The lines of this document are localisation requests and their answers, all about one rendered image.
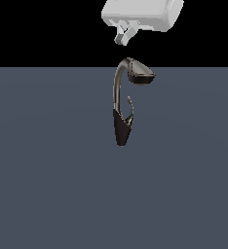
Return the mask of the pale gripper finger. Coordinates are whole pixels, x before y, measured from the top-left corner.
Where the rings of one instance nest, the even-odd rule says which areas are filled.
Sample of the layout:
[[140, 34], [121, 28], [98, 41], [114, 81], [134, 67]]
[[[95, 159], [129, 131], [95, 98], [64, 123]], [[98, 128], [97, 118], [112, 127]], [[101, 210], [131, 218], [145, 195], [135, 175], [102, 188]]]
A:
[[127, 29], [128, 25], [125, 22], [119, 23], [117, 25], [117, 35], [114, 39], [117, 45], [125, 46], [128, 43], [126, 38]]
[[127, 37], [133, 37], [139, 29], [139, 25], [135, 20], [131, 20], [125, 35]]

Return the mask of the dark metal curved faucet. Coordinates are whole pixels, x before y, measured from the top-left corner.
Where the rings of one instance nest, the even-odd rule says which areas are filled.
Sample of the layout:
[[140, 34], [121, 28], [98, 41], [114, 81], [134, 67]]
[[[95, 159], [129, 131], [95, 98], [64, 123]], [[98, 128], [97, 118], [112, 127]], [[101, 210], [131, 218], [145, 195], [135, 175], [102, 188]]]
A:
[[113, 118], [115, 137], [117, 145], [124, 147], [127, 144], [132, 128], [127, 126], [126, 118], [123, 117], [120, 107], [120, 88], [124, 70], [128, 70], [129, 82], [136, 86], [149, 85], [156, 74], [146, 65], [141, 62], [127, 57], [124, 58], [118, 65], [113, 86]]

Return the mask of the white gripper body block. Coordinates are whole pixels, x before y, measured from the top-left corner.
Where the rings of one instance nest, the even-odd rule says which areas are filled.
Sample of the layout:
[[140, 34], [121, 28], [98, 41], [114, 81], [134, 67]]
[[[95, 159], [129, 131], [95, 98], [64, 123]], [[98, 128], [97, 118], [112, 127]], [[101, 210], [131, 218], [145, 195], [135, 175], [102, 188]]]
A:
[[166, 32], [175, 24], [184, 0], [107, 0], [101, 17], [108, 26], [138, 22], [140, 29]]

